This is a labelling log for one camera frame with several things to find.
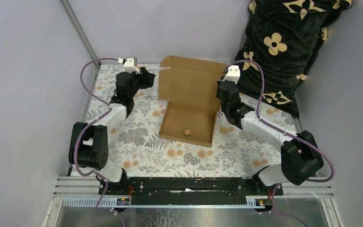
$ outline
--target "gray wall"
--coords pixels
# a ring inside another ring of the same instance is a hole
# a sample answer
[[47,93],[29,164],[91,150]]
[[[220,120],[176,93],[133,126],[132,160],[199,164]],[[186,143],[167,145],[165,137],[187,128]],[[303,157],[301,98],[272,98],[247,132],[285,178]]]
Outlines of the gray wall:
[[248,0],[71,0],[99,57],[168,55],[230,62],[247,24]]
[[305,129],[336,166],[331,185],[343,222],[358,227],[363,226],[363,1],[353,2],[328,35],[296,97]]
[[41,225],[86,101],[78,74],[88,60],[59,1],[0,0],[0,227]]

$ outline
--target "table surface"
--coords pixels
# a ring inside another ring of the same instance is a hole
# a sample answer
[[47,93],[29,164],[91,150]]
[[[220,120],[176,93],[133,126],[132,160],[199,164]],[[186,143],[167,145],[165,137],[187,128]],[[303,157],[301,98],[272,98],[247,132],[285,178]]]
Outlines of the table surface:
[[[246,177],[266,165],[280,163],[280,153],[258,136],[229,124],[220,113],[216,119],[211,148],[162,139],[158,136],[167,101],[158,98],[159,64],[139,65],[155,73],[154,86],[142,89],[134,97],[130,116],[111,129],[108,135],[108,165],[120,165],[128,176],[151,177]],[[102,64],[94,94],[109,101],[113,96],[115,76],[121,65]],[[256,107],[257,100],[240,94],[242,101]],[[91,101],[88,118],[92,119],[106,106]],[[265,118],[294,130],[290,114],[261,104]],[[78,176],[72,169],[72,176]]]

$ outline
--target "cardboard box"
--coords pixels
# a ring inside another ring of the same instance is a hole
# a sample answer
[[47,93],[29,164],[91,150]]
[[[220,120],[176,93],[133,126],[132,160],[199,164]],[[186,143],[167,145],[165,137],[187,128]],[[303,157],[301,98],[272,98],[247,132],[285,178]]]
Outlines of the cardboard box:
[[[185,143],[212,146],[219,110],[216,80],[224,76],[226,64],[178,56],[161,61],[159,98],[168,100],[159,137]],[[184,130],[190,130],[190,136]]]

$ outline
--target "beige flower pattern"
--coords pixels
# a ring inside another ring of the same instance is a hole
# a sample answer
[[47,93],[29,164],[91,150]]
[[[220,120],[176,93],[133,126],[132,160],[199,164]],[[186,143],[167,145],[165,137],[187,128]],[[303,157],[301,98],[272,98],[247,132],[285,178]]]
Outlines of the beige flower pattern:
[[321,30],[320,37],[325,41],[328,38],[328,28],[324,27]]
[[[308,9],[303,8],[303,3],[305,1],[306,0],[296,0],[296,1],[292,1],[292,2],[285,2],[285,3],[283,3],[283,5],[286,6],[291,13],[299,13],[300,17],[301,17],[301,20],[304,19],[304,17],[308,14],[309,10],[315,10],[315,11],[318,11],[318,12],[325,12],[324,9],[316,7],[313,0],[310,0],[310,6],[308,7]],[[292,5],[299,6],[301,9],[299,11],[294,11],[292,9],[292,7],[291,7]]]
[[[167,101],[158,98],[158,64],[144,64],[155,73],[154,86],[137,92],[130,116],[108,134],[107,165],[119,165],[128,176],[147,177],[242,177],[252,176],[266,165],[280,162],[280,152],[257,135],[239,130],[220,113],[216,117],[211,148],[162,139],[158,136]],[[94,94],[109,101],[113,95],[120,65],[102,64]],[[241,94],[244,103],[255,106],[257,100]],[[93,119],[106,109],[91,100],[88,118]],[[291,115],[274,110],[263,103],[260,113],[284,128],[293,130]],[[72,176],[78,176],[72,169]]]
[[296,76],[297,77],[297,80],[305,80],[306,78],[307,78],[307,76],[306,75],[304,75],[304,73],[302,73],[302,74],[300,74],[300,75],[298,75],[298,76]]
[[[253,61],[254,52],[250,51],[250,53],[244,52],[243,54],[245,59]],[[251,62],[245,62],[243,66],[243,70],[247,70],[250,66],[252,66],[256,71],[259,71],[258,67]]]
[[340,7],[340,3],[341,3],[342,1],[346,1],[346,2],[348,2],[348,3],[350,4],[350,7],[351,7],[351,0],[337,0],[337,1],[336,1],[336,3],[335,3],[335,5],[333,6],[333,8],[334,8],[334,9],[338,9],[338,8]]
[[252,0],[251,3],[248,5],[248,8],[251,10],[252,14],[255,13],[255,8],[257,7],[257,3],[255,0]]
[[291,100],[288,99],[285,95],[283,95],[281,91],[277,93],[265,93],[264,99],[268,103],[277,104],[277,105],[282,105],[291,102]]
[[267,36],[264,38],[264,44],[269,47],[269,53],[276,56],[279,51],[287,51],[287,45],[282,43],[282,36],[275,32],[271,37]]

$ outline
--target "black floral fabric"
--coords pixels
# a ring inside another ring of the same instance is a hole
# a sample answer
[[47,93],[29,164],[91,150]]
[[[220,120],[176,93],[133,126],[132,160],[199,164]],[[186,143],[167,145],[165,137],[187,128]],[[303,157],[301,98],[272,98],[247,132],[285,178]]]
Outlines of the black floral fabric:
[[[351,0],[253,0],[247,39],[235,60],[256,61],[265,74],[264,102],[299,116],[294,92],[309,75],[318,51],[327,39],[327,27]],[[261,76],[252,63],[240,63],[237,87],[259,98]]]

